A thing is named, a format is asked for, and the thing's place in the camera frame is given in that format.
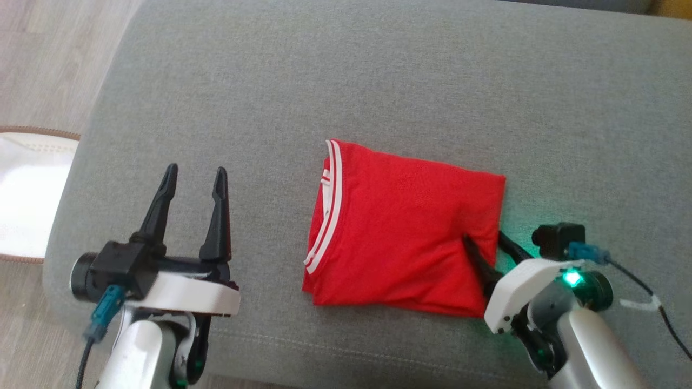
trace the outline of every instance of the white fabric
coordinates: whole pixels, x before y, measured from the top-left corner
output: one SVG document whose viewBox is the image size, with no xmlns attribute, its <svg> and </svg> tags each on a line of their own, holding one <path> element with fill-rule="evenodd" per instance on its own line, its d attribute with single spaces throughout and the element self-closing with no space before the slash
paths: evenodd
<svg viewBox="0 0 692 389">
<path fill-rule="evenodd" d="M 44 257 L 77 141 L 0 134 L 0 253 Z"/>
</svg>

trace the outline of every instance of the blue connector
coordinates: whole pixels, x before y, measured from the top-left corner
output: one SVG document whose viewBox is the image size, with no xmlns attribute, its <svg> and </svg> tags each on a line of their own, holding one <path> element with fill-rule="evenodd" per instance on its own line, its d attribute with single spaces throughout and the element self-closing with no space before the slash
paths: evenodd
<svg viewBox="0 0 692 389">
<path fill-rule="evenodd" d="M 93 339 L 94 343 L 100 343 L 106 336 L 108 325 L 124 303 L 125 288 L 118 285 L 109 286 L 91 314 L 91 324 L 84 332 L 84 337 L 87 340 Z"/>
<path fill-rule="evenodd" d="M 567 256 L 572 260 L 589 260 L 597 264 L 610 263 L 610 251 L 601 250 L 591 244 L 570 242 L 567 248 Z"/>
</svg>

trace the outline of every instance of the green led light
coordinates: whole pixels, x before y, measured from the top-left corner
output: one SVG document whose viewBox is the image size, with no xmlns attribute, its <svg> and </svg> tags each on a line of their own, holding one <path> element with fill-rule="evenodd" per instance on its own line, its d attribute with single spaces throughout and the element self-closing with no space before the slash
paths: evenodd
<svg viewBox="0 0 692 389">
<path fill-rule="evenodd" d="M 575 287 L 578 283 L 582 281 L 581 274 L 577 271 L 568 271 L 563 274 L 563 280 L 571 287 Z"/>
</svg>

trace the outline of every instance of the red folded shirt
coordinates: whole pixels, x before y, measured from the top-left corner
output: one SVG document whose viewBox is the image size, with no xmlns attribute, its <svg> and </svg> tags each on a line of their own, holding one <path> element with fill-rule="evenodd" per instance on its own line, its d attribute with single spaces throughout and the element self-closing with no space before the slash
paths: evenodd
<svg viewBox="0 0 692 389">
<path fill-rule="evenodd" d="M 495 264 L 503 176 L 327 141 L 303 291 L 315 305 L 387 304 L 483 316 L 464 251 Z"/>
</svg>

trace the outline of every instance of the brown zipper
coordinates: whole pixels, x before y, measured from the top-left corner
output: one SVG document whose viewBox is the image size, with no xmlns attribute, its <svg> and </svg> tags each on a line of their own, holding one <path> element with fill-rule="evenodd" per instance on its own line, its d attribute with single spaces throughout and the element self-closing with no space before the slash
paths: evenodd
<svg viewBox="0 0 692 389">
<path fill-rule="evenodd" d="M 73 141 L 79 141 L 80 135 L 74 132 L 60 131 L 58 129 L 43 128 L 43 127 L 31 127 L 31 126 L 18 126 L 18 125 L 3 125 L 0 126 L 0 134 L 4 132 L 17 132 L 20 134 L 37 134 L 37 135 L 49 135 L 57 136 L 59 138 L 67 138 Z M 36 257 L 22 257 L 19 255 L 7 255 L 0 253 L 0 261 L 6 262 L 20 262 L 25 264 L 43 264 L 43 258 Z"/>
</svg>

